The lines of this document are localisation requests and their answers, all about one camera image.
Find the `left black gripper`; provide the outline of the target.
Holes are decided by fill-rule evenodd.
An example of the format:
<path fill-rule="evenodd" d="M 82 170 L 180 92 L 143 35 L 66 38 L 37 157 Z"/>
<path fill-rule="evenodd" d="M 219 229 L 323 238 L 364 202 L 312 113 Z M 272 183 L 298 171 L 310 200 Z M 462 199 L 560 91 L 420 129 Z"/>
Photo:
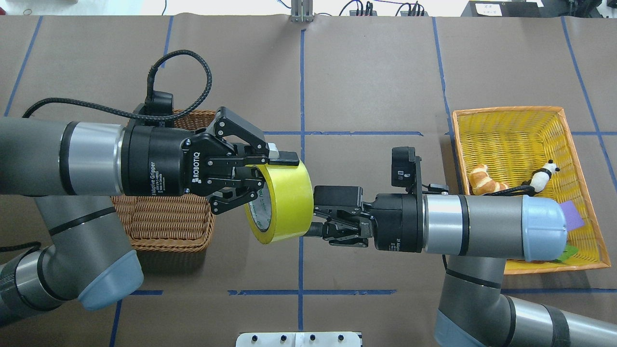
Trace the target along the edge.
<path fill-rule="evenodd" d="M 227 107 L 196 132 L 130 125 L 121 145 L 121 187 L 126 196 L 207 196 L 214 215 L 257 198 L 265 178 L 247 165 L 294 166 L 293 151 L 267 143 L 264 132 Z M 220 167 L 240 167 L 232 169 Z"/>

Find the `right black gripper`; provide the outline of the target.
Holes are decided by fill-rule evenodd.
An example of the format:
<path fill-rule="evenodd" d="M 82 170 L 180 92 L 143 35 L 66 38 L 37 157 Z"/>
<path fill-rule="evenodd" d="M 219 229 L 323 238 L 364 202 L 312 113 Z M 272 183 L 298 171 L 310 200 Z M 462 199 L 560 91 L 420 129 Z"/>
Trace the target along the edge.
<path fill-rule="evenodd" d="M 422 202 L 412 194 L 379 194 L 372 203 L 363 201 L 358 186 L 316 186 L 313 213 L 328 220 L 365 219 L 352 224 L 311 222 L 305 237 L 327 241 L 331 246 L 368 247 L 373 239 L 381 251 L 420 253 L 424 246 Z"/>

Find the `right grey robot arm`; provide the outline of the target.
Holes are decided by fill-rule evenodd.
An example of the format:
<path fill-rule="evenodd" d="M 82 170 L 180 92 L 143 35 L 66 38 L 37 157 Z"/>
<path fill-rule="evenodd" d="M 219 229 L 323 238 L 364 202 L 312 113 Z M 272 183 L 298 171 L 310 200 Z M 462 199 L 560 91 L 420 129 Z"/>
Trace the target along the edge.
<path fill-rule="evenodd" d="M 434 328 L 441 347 L 614 347 L 616 325 L 502 293 L 508 259 L 552 261 L 568 231 L 561 206 L 530 196 L 404 194 L 317 186 L 307 233 L 331 245 L 446 255 Z"/>

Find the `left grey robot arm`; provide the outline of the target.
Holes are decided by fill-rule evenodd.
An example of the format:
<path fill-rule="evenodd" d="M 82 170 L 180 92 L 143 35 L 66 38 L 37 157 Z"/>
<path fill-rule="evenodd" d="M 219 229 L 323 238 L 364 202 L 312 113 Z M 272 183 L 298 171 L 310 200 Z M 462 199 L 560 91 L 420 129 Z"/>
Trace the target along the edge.
<path fill-rule="evenodd" d="M 144 275 L 112 196 L 207 197 L 220 214 L 271 187 L 260 164 L 296 169 L 264 133 L 220 108 L 206 128 L 4 117 L 1 193 L 31 196 L 52 239 L 1 266 L 1 325 L 78 300 L 108 307 L 136 291 Z"/>

